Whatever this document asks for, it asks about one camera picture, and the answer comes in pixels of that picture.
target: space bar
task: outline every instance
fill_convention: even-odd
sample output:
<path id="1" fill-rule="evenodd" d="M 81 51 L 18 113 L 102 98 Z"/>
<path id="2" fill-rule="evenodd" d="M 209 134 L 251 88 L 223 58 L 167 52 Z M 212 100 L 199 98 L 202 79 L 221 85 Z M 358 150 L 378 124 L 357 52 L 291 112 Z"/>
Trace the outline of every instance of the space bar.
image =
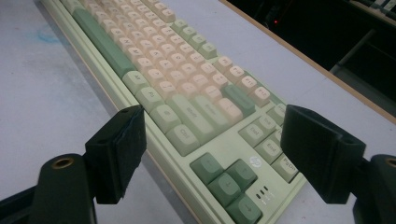
<path id="1" fill-rule="evenodd" d="M 119 78 L 122 78 L 129 71 L 136 71 L 131 61 L 129 61 L 88 11 L 77 8 L 74 10 L 72 16 Z"/>

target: arrow key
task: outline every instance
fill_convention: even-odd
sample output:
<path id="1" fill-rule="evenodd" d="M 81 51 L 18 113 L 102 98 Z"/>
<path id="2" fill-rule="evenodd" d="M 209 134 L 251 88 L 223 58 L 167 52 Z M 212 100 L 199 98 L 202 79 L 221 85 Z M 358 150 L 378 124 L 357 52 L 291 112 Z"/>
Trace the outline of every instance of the arrow key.
<path id="1" fill-rule="evenodd" d="M 262 211 L 246 194 L 231 203 L 226 211 L 235 223 L 256 223 L 257 219 L 262 216 Z"/>

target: wooden desk edge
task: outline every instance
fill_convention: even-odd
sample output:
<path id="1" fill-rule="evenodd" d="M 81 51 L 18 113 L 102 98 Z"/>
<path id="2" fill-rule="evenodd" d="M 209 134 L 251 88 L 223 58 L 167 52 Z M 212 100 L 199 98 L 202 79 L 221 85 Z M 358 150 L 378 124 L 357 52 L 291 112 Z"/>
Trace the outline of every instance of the wooden desk edge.
<path id="1" fill-rule="evenodd" d="M 378 113 L 379 115 L 381 115 L 382 117 L 384 117 L 385 119 L 389 120 L 390 122 L 396 124 L 396 118 L 393 117 L 390 113 L 388 113 L 386 110 L 384 110 L 383 108 L 381 108 L 380 106 L 376 105 L 375 103 L 373 103 L 372 101 L 370 101 L 369 99 L 367 99 L 365 96 L 363 96 L 362 94 L 360 94 L 359 92 L 355 91 L 353 88 L 351 88 L 350 86 L 348 86 L 345 82 L 343 82 L 341 79 L 339 79 L 338 77 L 334 76 L 333 74 L 331 74 L 329 71 L 327 71 L 326 69 L 324 69 L 322 66 L 320 66 L 319 64 L 315 63 L 314 61 L 312 61 L 310 58 L 308 58 L 307 56 L 305 56 L 304 54 L 302 54 L 299 50 L 297 50 L 296 48 L 294 48 L 292 45 L 290 45 L 288 42 L 284 41 L 282 38 L 280 38 L 279 36 L 275 35 L 274 33 L 272 33 L 270 30 L 268 30 L 267 28 L 265 28 L 263 25 L 261 25 L 260 23 L 258 23 L 257 21 L 253 20 L 251 17 L 249 17 L 249 15 L 247 15 L 245 12 L 243 12 L 242 10 L 240 10 L 239 8 L 235 7 L 233 4 L 231 4 L 230 2 L 228 2 L 227 0 L 219 0 L 222 4 L 224 4 L 225 6 L 229 7 L 231 10 L 233 10 L 234 12 L 236 12 L 237 14 L 239 14 L 241 17 L 243 17 L 245 20 L 249 21 L 250 23 L 252 23 L 254 26 L 256 26 L 257 28 L 259 28 L 261 31 L 263 31 L 264 33 L 266 33 L 267 35 L 271 36 L 276 42 L 278 42 L 280 45 L 282 45 L 283 47 L 285 47 L 286 49 L 290 50 L 292 53 L 294 53 L 297 57 L 303 59 L 306 63 L 308 63 L 309 65 L 311 65 L 312 67 L 314 67 L 316 70 L 318 70 L 323 76 L 327 77 L 328 79 L 330 79 L 331 81 L 333 81 L 335 84 L 337 84 L 338 86 L 340 86 L 341 88 L 343 88 L 345 91 L 349 92 L 351 95 L 353 95 L 354 97 L 356 97 L 358 100 L 360 100 L 362 103 L 364 103 L 365 105 L 369 106 L 370 108 L 372 108 L 376 113 Z"/>

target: mechanical keyboard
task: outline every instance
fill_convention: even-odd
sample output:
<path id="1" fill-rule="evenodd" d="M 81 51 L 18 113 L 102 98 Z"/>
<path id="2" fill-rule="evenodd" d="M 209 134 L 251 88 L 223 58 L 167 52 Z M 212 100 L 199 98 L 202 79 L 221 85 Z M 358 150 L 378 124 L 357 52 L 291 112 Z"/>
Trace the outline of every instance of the mechanical keyboard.
<path id="1" fill-rule="evenodd" d="M 305 183 L 285 103 L 159 0 L 42 0 L 111 101 L 146 110 L 148 152 L 202 223 L 275 223 Z"/>

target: desk surface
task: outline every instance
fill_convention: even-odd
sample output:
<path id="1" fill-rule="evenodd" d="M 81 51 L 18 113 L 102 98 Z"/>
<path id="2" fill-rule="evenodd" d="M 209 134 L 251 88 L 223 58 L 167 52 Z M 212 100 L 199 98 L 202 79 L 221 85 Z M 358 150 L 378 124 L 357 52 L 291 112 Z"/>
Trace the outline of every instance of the desk surface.
<path id="1" fill-rule="evenodd" d="M 219 52 L 289 104 L 313 109 L 367 144 L 365 158 L 396 154 L 395 124 L 217 0 L 163 0 Z M 35 185 L 41 165 L 84 144 L 115 107 L 42 4 L 0 1 L 0 200 Z M 278 223 L 353 223 L 309 184 Z M 99 223 L 192 223 L 147 155 L 118 205 L 97 205 Z"/>

